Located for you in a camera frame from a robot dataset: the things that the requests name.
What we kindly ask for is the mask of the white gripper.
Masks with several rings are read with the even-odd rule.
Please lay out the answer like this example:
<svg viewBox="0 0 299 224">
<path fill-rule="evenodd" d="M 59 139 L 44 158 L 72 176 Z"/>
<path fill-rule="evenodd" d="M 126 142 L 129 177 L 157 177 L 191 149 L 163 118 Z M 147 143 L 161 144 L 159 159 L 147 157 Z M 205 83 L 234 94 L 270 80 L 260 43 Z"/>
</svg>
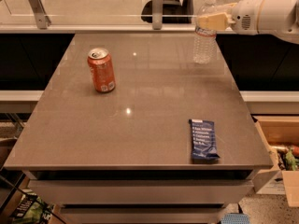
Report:
<svg viewBox="0 0 299 224">
<path fill-rule="evenodd" d="M 218 13 L 200 15 L 196 21 L 202 29 L 224 31 L 232 25 L 237 34 L 257 35 L 259 11 L 263 1 L 241 0 L 237 4 L 216 5 Z"/>
</svg>

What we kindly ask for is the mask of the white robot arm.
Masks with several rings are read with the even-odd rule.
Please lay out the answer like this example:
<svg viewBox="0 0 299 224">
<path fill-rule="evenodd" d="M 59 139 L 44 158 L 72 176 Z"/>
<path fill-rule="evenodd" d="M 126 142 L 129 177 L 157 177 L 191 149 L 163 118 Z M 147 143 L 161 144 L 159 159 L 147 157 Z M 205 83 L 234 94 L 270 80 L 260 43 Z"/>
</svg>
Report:
<svg viewBox="0 0 299 224">
<path fill-rule="evenodd" d="M 216 6 L 195 20 L 203 29 L 231 28 L 239 35 L 273 35 L 299 44 L 298 0 L 241 0 Z"/>
</svg>

